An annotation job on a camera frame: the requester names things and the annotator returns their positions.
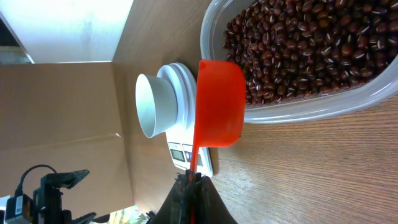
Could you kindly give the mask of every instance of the cardboard box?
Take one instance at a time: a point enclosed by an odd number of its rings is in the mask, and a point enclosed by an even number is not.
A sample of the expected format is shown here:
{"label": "cardboard box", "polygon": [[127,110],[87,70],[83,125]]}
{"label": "cardboard box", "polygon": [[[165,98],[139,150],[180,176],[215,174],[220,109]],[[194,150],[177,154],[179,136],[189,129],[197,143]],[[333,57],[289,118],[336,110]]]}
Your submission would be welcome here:
{"label": "cardboard box", "polygon": [[[0,197],[36,164],[90,175],[63,190],[73,218],[129,207],[132,199],[111,63],[0,66]],[[32,196],[50,170],[24,182]]]}

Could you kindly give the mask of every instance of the wooden table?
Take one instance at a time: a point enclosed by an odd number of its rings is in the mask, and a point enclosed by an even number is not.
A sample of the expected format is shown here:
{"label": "wooden table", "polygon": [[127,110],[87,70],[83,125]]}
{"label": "wooden table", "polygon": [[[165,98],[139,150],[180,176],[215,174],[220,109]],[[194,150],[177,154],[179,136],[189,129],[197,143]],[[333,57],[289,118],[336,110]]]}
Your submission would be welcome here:
{"label": "wooden table", "polygon": [[[209,3],[135,0],[114,57],[132,191],[143,211],[160,208],[181,170],[164,134],[142,134],[135,81],[171,62],[198,70]],[[212,149],[211,158],[213,183],[239,223],[398,223],[398,97],[322,121],[245,124],[239,142]]]}

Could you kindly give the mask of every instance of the scale display screen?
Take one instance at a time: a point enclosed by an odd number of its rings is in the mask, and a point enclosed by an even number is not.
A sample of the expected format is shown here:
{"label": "scale display screen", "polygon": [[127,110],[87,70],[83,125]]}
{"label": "scale display screen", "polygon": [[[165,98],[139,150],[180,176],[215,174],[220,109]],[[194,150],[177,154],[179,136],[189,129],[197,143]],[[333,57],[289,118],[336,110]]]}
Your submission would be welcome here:
{"label": "scale display screen", "polygon": [[182,153],[182,151],[177,151],[177,150],[174,150],[174,149],[170,149],[170,150],[172,152],[173,159],[176,159],[176,160],[181,161],[181,162],[185,162],[184,154]]}
{"label": "scale display screen", "polygon": [[[189,163],[191,163],[192,153],[191,152],[185,152],[185,157],[187,158],[187,161]],[[198,166],[203,166],[203,163],[201,163],[200,153],[198,155]]]}

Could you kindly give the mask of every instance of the white wall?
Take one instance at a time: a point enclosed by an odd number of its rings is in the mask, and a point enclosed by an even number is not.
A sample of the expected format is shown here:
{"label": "white wall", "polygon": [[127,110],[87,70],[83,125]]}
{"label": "white wall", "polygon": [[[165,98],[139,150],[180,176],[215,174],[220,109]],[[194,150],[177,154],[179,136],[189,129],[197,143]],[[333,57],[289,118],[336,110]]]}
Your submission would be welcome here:
{"label": "white wall", "polygon": [[0,0],[34,63],[111,61],[133,0]]}
{"label": "white wall", "polygon": [[7,205],[7,200],[10,198],[10,195],[5,197],[0,197],[0,210],[5,210]]}

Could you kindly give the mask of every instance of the clear plastic container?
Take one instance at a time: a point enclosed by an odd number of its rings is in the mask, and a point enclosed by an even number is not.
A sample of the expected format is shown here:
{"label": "clear plastic container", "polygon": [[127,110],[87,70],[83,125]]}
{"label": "clear plastic container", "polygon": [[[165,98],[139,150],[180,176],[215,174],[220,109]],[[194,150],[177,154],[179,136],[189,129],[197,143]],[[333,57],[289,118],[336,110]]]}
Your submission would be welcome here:
{"label": "clear plastic container", "polygon": [[[252,0],[213,0],[201,26],[200,49],[203,59],[225,60],[227,51],[223,32],[226,24]],[[397,58],[373,81],[359,88],[308,100],[285,102],[279,105],[247,106],[244,122],[291,123],[329,118],[380,103],[398,91]]]}

